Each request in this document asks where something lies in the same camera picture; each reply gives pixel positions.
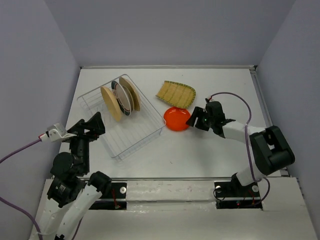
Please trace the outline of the white plate green red rim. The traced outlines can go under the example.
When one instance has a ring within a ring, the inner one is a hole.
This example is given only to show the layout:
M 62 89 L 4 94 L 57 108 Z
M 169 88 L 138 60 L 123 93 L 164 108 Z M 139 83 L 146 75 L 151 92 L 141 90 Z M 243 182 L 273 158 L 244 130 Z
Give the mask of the white plate green red rim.
M 130 116 L 132 113 L 132 105 L 130 102 L 129 94 L 125 90 L 125 87 L 116 80 L 113 80 L 111 82 L 111 89 L 116 97 L 120 110 L 124 113 L 125 116 Z

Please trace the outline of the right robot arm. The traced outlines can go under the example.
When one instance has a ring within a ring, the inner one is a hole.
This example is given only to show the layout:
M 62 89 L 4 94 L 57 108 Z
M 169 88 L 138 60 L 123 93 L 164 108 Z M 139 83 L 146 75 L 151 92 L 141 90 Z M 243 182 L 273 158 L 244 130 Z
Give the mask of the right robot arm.
M 255 127 L 226 118 L 218 101 L 207 102 L 205 108 L 195 107 L 186 124 L 245 144 L 249 166 L 233 174 L 230 182 L 220 188 L 221 193 L 242 196 L 249 185 L 295 162 L 295 155 L 279 127 Z

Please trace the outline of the orange plate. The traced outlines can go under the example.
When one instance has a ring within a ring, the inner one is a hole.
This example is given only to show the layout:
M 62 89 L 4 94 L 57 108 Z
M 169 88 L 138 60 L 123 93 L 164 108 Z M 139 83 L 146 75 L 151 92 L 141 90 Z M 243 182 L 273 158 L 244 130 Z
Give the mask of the orange plate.
M 167 128 L 175 132 L 186 130 L 189 127 L 186 122 L 190 117 L 187 109 L 174 106 L 167 109 L 163 115 Z

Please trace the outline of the large cream bird plate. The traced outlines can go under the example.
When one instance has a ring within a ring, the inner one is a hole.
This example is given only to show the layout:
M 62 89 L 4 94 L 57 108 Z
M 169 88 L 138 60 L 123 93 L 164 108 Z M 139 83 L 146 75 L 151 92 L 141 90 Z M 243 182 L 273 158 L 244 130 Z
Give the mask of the large cream bird plate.
M 134 110 L 139 112 L 141 110 L 141 98 L 137 88 L 134 86 L 134 84 L 130 80 L 124 77 L 119 78 L 119 83 L 130 91 L 133 99 Z

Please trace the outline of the plain beige plate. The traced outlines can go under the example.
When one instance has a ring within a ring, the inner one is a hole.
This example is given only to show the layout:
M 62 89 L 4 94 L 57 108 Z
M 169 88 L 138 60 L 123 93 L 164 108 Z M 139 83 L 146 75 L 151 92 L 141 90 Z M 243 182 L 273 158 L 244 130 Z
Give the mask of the plain beige plate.
M 109 88 L 105 86 L 100 87 L 100 92 L 101 92 L 103 101 L 107 106 L 107 109 L 109 110 L 110 114 L 112 115 L 112 117 L 115 119 L 116 122 L 119 122 L 122 118 L 122 111 L 120 109 L 120 106 L 117 102 L 115 95 Z

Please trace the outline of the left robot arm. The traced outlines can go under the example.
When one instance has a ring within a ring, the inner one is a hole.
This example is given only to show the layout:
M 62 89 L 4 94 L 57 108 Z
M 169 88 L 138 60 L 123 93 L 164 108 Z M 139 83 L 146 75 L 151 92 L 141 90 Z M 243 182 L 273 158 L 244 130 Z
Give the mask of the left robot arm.
M 102 115 L 96 112 L 88 121 L 80 119 L 70 129 L 56 123 L 39 137 L 42 141 L 68 143 L 69 151 L 60 152 L 53 159 L 53 180 L 30 239 L 73 240 L 85 213 L 96 200 L 110 194 L 112 180 L 103 172 L 93 173 L 88 181 L 81 179 L 90 171 L 90 143 L 105 132 Z

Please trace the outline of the small cream floral plate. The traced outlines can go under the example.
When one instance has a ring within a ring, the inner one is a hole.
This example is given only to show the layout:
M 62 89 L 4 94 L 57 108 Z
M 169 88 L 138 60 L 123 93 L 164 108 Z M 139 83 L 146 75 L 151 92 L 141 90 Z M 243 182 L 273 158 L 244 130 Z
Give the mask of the small cream floral plate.
M 130 101 L 130 109 L 131 109 L 131 112 L 133 112 L 134 109 L 135 109 L 135 103 L 134 103 L 133 95 L 132 95 L 131 91 L 130 91 L 128 88 L 126 88 L 126 92 L 127 92 L 127 94 L 128 94 L 129 101 Z

